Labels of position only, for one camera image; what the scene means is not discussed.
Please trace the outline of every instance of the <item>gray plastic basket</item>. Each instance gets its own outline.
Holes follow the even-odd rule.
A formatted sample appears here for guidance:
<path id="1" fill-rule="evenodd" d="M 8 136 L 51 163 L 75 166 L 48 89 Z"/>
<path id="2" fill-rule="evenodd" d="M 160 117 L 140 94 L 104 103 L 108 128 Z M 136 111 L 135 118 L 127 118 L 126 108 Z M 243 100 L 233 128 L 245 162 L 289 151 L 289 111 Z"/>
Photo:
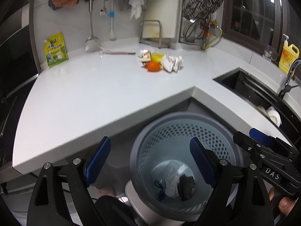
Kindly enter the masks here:
<path id="1" fill-rule="evenodd" d="M 146 126 L 137 136 L 131 151 L 131 180 L 139 198 L 157 214 L 178 221 L 196 221 L 203 211 L 213 189 L 206 184 L 190 153 L 191 138 L 197 137 L 206 149 L 228 160 L 232 165 L 243 166 L 240 150 L 232 134 L 220 123 L 204 115 L 176 112 L 165 115 Z M 158 199 L 152 172 L 160 164 L 176 161 L 189 169 L 183 172 L 193 176 L 196 186 L 192 197 Z M 228 203 L 235 197 L 237 185 L 232 186 Z"/>

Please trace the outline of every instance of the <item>black sink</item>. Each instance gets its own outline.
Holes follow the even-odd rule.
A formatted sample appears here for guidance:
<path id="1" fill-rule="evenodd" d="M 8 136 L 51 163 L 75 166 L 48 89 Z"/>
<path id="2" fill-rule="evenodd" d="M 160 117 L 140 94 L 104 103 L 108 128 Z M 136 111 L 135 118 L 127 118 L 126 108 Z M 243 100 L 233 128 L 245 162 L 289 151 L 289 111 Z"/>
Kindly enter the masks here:
<path id="1" fill-rule="evenodd" d="M 241 98 L 251 102 L 255 108 L 256 106 L 262 106 L 264 109 L 268 109 L 270 106 L 273 106 L 280 114 L 282 121 L 278 129 L 292 145 L 300 150 L 301 121 L 289 106 L 280 101 L 276 93 L 258 82 L 258 80 L 249 73 L 239 68 L 217 77 L 214 80 Z"/>

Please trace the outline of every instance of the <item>cutting board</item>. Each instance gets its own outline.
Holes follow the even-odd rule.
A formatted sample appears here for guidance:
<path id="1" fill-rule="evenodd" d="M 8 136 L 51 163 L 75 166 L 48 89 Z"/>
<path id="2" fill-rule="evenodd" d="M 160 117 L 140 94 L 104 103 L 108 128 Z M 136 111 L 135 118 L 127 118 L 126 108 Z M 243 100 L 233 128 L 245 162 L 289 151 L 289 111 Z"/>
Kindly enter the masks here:
<path id="1" fill-rule="evenodd" d="M 163 38 L 174 38 L 177 31 L 180 0 L 147 0 L 147 10 L 144 19 L 160 20 L 162 22 Z M 159 24 L 145 22 L 143 38 L 158 38 Z"/>

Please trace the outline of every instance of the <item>yellow seasoning pouch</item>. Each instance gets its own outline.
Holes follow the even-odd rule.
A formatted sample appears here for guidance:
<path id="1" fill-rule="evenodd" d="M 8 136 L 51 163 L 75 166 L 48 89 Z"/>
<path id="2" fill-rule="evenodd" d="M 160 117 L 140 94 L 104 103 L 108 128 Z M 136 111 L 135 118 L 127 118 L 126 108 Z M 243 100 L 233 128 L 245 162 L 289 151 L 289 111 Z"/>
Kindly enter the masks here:
<path id="1" fill-rule="evenodd" d="M 61 32 L 52 35 L 44 42 L 44 51 L 49 68 L 68 60 L 64 37 Z"/>

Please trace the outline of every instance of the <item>dish soap bottle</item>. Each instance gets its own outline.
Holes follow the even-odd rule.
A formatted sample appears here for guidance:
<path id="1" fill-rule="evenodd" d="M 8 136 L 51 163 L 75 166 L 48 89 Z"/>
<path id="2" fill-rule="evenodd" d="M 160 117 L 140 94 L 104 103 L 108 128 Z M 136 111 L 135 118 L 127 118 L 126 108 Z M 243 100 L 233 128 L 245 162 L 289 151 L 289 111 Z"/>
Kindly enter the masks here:
<path id="1" fill-rule="evenodd" d="M 299 57 L 299 49 L 294 45 L 288 45 L 289 37 L 283 34 L 286 40 L 283 44 L 282 54 L 279 61 L 279 69 L 288 74 L 292 63 Z"/>

